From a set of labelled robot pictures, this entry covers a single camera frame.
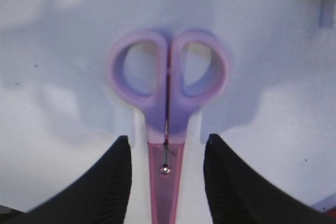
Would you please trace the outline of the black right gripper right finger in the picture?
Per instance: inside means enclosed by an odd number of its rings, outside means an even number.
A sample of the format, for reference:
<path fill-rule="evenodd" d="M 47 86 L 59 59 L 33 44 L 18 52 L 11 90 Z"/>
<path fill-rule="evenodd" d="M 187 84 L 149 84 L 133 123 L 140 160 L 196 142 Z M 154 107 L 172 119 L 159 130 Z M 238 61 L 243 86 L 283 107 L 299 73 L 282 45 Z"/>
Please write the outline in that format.
<path fill-rule="evenodd" d="M 205 146 L 203 174 L 213 223 L 335 223 L 273 185 L 218 135 Z"/>

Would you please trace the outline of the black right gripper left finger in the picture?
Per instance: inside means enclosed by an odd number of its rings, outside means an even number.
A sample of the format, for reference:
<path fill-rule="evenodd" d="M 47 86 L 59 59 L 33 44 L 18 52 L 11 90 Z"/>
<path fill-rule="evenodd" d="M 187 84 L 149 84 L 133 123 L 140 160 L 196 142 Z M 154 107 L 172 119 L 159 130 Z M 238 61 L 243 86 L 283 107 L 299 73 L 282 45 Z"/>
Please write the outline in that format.
<path fill-rule="evenodd" d="M 131 185 L 131 149 L 124 135 L 70 186 L 7 223 L 124 223 Z"/>

